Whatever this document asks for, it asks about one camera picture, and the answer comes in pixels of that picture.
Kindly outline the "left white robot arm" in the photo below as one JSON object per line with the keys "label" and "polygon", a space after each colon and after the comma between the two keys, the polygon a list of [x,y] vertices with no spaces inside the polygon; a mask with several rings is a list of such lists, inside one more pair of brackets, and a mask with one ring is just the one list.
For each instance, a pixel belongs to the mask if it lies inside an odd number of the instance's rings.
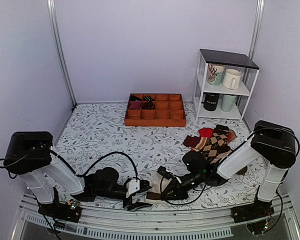
{"label": "left white robot arm", "polygon": [[146,202],[133,202],[133,196],[151,188],[149,181],[134,176],[118,184],[119,173],[112,167],[77,174],[55,151],[52,140],[53,136],[47,131],[13,133],[5,158],[0,159],[0,169],[20,177],[53,217],[60,217],[65,210],[59,202],[58,191],[47,182],[45,175],[80,202],[93,202],[97,197],[116,199],[131,212],[151,206]]}

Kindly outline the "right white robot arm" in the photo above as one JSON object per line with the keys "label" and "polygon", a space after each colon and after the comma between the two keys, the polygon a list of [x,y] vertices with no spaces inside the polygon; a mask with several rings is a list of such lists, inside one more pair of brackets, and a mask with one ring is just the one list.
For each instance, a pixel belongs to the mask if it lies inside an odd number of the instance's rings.
{"label": "right white robot arm", "polygon": [[161,166],[157,171],[170,179],[165,189],[160,190],[160,199],[172,204],[174,200],[187,199],[188,192],[200,184],[220,186],[251,162],[263,158],[268,161],[266,173],[258,187],[256,201],[249,206],[252,218],[259,218],[268,210],[285,175],[296,162],[300,142],[292,129],[264,120],[259,120],[252,133],[237,148],[221,146],[228,137],[225,126],[217,126],[209,145],[201,150],[187,152],[182,161],[188,174],[176,176]]}

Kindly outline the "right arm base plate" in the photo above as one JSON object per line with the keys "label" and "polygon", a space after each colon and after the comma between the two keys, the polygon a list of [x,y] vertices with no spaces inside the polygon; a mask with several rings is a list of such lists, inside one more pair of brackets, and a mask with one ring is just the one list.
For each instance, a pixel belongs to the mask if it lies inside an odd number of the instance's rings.
{"label": "right arm base plate", "polygon": [[230,216],[235,223],[263,218],[274,214],[274,208],[270,202],[254,202],[247,205],[233,207]]}

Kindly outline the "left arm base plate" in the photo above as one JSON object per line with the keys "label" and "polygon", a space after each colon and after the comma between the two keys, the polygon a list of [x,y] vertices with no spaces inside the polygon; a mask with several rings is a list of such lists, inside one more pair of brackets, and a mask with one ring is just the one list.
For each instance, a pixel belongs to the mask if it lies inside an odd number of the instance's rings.
{"label": "left arm base plate", "polygon": [[78,223],[81,217],[82,208],[72,207],[67,203],[53,202],[49,204],[38,204],[38,213],[57,220]]}

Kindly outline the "cream and brown sock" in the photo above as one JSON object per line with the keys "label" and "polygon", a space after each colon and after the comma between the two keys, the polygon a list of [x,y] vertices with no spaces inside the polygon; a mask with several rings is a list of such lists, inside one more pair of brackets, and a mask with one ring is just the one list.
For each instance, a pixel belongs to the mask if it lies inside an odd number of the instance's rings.
{"label": "cream and brown sock", "polygon": [[150,204],[165,204],[165,201],[160,200],[161,190],[164,191],[171,181],[171,179],[166,179],[155,172],[152,179],[152,188],[146,193],[145,202]]}

